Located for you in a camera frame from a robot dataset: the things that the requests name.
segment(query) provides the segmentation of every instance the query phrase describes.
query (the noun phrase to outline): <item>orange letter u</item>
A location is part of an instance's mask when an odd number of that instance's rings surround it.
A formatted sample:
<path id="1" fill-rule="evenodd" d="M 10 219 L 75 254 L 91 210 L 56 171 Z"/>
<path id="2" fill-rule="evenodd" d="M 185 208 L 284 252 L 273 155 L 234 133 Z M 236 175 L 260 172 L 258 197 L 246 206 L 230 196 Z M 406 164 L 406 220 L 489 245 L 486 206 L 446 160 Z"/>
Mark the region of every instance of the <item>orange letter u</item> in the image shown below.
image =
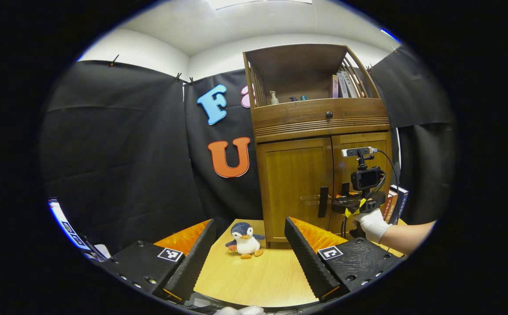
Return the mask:
<path id="1" fill-rule="evenodd" d="M 228 146 L 226 141 L 211 142 L 207 148 L 211 151 L 211 158 L 213 159 L 213 169 L 220 177 L 230 178 L 239 177 L 244 175 L 250 167 L 250 160 L 248 159 L 248 144 L 250 138 L 242 137 L 232 140 L 232 144 L 238 148 L 238 166 L 235 168 L 228 167 L 226 163 L 226 154 L 224 150 Z"/>

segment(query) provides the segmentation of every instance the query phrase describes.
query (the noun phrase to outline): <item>white wall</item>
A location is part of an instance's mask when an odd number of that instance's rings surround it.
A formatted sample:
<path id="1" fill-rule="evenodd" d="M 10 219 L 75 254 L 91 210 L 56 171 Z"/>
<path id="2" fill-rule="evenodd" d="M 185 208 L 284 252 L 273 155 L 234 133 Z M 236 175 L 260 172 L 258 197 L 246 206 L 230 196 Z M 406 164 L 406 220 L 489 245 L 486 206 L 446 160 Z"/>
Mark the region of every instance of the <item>white wall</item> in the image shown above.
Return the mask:
<path id="1" fill-rule="evenodd" d="M 140 32 L 116 28 L 88 48 L 79 60 L 112 61 L 134 64 L 189 81 L 190 57 L 165 42 Z"/>
<path id="2" fill-rule="evenodd" d="M 188 73 L 194 80 L 199 80 L 213 74 L 244 69 L 242 52 L 270 46 L 308 43 L 347 45 L 365 66 L 370 63 L 374 65 L 390 54 L 386 50 L 363 42 L 335 36 L 315 34 L 268 35 L 229 42 L 200 52 L 190 58 Z"/>

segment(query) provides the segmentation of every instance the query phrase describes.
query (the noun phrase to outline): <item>orange foam pad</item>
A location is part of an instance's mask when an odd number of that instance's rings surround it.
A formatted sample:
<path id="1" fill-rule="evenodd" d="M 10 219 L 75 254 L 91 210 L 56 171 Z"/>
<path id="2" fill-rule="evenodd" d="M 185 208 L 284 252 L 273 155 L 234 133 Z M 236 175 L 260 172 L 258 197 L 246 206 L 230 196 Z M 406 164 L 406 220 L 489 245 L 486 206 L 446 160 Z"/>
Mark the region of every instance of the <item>orange foam pad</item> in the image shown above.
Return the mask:
<path id="1" fill-rule="evenodd" d="M 330 231 L 320 229 L 319 227 L 295 219 L 294 217 L 290 218 L 316 254 L 318 253 L 318 249 L 326 249 L 347 242 L 343 237 L 335 235 Z"/>
<path id="2" fill-rule="evenodd" d="M 187 256 L 209 221 L 210 220 L 203 221 L 202 223 L 198 223 L 180 232 L 174 233 L 173 235 L 154 243 L 154 245 L 175 249 L 177 251 L 181 251 Z"/>

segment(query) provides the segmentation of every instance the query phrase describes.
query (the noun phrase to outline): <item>wooden table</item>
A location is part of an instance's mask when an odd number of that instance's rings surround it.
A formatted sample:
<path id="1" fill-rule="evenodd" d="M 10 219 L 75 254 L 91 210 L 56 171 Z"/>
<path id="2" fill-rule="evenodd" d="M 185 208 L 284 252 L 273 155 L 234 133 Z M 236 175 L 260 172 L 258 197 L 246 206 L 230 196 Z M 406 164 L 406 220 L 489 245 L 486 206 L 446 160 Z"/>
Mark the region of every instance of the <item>wooden table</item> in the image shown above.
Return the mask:
<path id="1" fill-rule="evenodd" d="M 208 297 L 239 305 L 288 307 L 318 301 L 292 249 L 266 248 L 259 257 L 241 259 L 224 246 L 232 241 L 230 228 L 234 223 L 247 222 L 255 234 L 265 235 L 263 220 L 234 220 L 223 235 L 211 246 L 197 279 L 194 291 Z M 400 257 L 402 253 L 379 245 Z"/>

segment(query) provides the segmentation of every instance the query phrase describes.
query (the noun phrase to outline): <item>white ceiling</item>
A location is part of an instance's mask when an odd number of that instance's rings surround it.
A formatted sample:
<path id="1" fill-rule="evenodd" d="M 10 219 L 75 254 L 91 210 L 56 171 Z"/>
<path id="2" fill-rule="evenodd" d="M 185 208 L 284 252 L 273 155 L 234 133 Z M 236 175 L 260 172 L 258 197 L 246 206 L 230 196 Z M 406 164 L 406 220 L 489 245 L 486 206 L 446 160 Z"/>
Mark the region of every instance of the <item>white ceiling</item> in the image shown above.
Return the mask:
<path id="1" fill-rule="evenodd" d="M 386 51 L 399 43 L 338 0 L 313 4 L 264 0 L 213 10 L 204 0 L 168 0 L 119 28 L 158 38 L 188 56 L 227 42 L 273 34 L 319 34 L 364 42 Z"/>

